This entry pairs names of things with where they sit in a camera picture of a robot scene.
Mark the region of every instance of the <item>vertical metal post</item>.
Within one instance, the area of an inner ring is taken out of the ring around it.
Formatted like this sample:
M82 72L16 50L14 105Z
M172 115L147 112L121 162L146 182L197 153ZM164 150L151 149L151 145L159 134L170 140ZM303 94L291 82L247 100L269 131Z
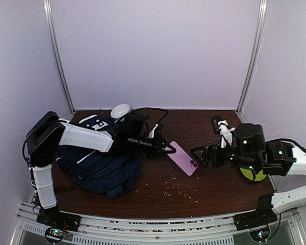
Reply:
M66 78L65 74L63 72L62 64L61 64L61 58L59 54L59 49L58 49L58 43L57 43L57 38L56 38L56 32L55 32L55 26L53 22L53 16L52 16L52 10L51 10L51 1L50 0L43 0L44 4L44 13L45 13L45 18L47 22L47 26L49 29L50 37L51 37L51 43L52 43L52 49L54 53L54 58L55 58L55 63L60 79L60 83L63 89L63 93L65 95L65 98L67 100L69 110L71 113L74 113L75 109L71 101L70 93L68 90L68 86L66 83Z
M247 101L247 97L250 93L250 88L252 85L253 75L256 67L256 61L258 54L261 50L261 42L263 39L264 29L265 29L265 22L266 22L266 13L267 13L267 7L268 7L268 0L260 0L260 10L258 15L258 21L256 26L256 33L253 43L253 49L251 52L249 67L244 83L244 88L240 96L237 113L242 116L243 110L245 107L245 103Z

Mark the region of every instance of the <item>white bowl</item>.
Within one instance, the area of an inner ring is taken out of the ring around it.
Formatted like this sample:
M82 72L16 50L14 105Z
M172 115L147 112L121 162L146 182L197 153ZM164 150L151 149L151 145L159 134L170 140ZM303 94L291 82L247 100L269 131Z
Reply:
M127 113L131 111L131 107L128 104L121 104L119 106L116 106L111 111L110 115L114 119L119 119L123 116L125 116Z

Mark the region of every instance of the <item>backpack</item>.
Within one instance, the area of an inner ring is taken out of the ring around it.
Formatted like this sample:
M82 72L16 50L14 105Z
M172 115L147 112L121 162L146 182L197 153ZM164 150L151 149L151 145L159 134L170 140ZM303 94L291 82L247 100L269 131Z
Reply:
M111 119L98 115L82 119L79 125L97 131L114 128ZM107 193L111 199L126 194L133 180L141 176L140 160L132 154L112 156L92 149L60 145L56 162L71 176L72 186L79 185L97 194Z

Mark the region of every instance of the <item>smartphone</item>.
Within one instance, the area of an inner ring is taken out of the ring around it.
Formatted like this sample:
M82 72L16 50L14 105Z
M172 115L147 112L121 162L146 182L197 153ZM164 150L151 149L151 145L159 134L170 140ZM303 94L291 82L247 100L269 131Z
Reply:
M195 170L198 168L198 164L181 148L177 142L173 141L170 143L176 149L173 154L168 154L168 156L185 172L188 176L191 176Z

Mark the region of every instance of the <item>wooden table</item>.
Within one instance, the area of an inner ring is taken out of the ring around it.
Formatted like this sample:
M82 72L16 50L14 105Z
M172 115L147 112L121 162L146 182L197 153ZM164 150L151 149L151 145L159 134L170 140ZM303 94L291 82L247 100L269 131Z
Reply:
M150 125L162 113L145 110ZM78 111L73 121L91 114L109 116L107 111ZM187 152L196 146L219 139L214 135L210 118L220 114L232 127L240 121L234 111L172 110L163 120L162 134L175 140ZM168 157L141 159L142 177L134 181L130 193L116 199L76 187L56 192L62 211L119 218L200 217L255 209L258 197L273 192L268 178L252 183L237 170L224 165L218 169L199 167L188 177ZM69 186L69 176L54 164L54 183Z

